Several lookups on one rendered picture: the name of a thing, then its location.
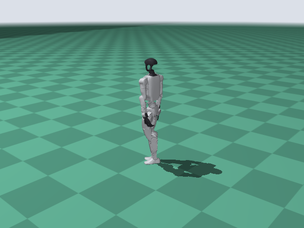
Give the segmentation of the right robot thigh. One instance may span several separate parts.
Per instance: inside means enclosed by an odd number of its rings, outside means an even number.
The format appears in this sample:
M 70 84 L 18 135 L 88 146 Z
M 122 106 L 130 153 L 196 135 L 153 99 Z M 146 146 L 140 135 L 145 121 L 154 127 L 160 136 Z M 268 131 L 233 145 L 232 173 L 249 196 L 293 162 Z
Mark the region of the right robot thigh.
M 161 113 L 161 109 L 159 108 L 159 112 L 158 112 L 157 116 L 159 116 L 160 113 Z M 154 128 L 155 128 L 155 126 L 156 126 L 157 116 L 153 117 L 153 121 L 151 122 L 151 124 L 154 125 L 154 126 L 152 127 L 152 134 L 155 134 L 156 136 L 158 136 L 158 135 L 157 135 L 157 133 L 154 131 Z

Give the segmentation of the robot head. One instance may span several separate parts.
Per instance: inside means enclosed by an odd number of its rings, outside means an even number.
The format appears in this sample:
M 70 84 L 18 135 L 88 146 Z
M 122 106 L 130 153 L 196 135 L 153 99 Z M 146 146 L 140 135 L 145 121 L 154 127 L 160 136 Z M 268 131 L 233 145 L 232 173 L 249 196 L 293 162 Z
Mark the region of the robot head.
M 145 63 L 146 70 L 149 71 L 149 76 L 157 76 L 157 74 L 155 74 L 154 70 L 152 69 L 152 66 L 157 64 L 157 61 L 154 58 L 149 58 L 149 59 L 145 60 L 144 63 Z M 150 65 L 149 70 L 147 69 L 148 65 Z

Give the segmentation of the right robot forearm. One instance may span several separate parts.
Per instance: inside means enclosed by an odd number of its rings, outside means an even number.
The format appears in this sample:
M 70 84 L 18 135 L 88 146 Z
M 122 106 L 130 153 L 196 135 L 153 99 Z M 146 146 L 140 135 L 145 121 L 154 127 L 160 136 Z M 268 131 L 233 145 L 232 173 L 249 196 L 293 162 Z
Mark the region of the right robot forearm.
M 162 99 L 162 95 L 159 96 L 159 99 L 156 100 L 156 105 L 158 105 L 158 107 L 160 106 L 161 104 L 161 99 Z

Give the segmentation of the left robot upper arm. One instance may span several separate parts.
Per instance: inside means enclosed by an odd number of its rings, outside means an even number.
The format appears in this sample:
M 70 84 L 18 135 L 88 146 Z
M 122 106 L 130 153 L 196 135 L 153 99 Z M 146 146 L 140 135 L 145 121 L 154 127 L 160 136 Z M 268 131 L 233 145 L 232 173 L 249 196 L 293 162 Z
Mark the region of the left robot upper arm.
M 146 85 L 148 83 L 148 78 L 147 77 L 144 77 L 144 78 L 141 78 L 139 80 L 139 85 L 140 85 L 140 91 L 141 91 L 141 96 L 144 97 L 144 100 L 146 100 L 147 96 L 146 96 Z

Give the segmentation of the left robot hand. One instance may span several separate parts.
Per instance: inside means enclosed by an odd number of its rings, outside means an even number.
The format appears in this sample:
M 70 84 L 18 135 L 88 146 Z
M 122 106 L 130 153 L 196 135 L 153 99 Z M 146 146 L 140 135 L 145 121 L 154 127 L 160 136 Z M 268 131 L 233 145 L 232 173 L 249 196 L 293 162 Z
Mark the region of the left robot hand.
M 152 124 L 150 123 L 150 120 L 148 119 L 147 113 L 145 113 L 145 116 L 146 116 L 146 117 L 143 117 L 144 123 L 145 123 L 148 127 L 153 127 L 154 125 L 152 125 Z

